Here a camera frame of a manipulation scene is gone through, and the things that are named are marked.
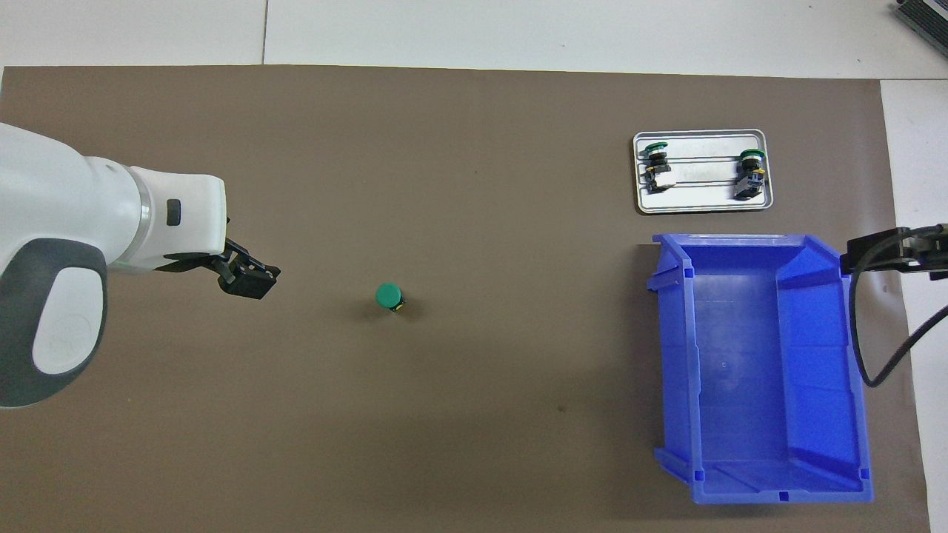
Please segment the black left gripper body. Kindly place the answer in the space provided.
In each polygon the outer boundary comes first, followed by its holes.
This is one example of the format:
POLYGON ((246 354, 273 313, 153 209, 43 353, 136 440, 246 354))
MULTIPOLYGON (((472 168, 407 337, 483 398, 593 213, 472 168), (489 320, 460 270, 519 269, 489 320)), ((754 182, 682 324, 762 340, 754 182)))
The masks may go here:
POLYGON ((160 266, 159 271, 181 273, 193 269, 208 269, 217 272, 220 276, 230 276, 227 254, 210 255, 199 252, 189 252, 170 254, 170 260, 172 260, 172 262, 160 266))

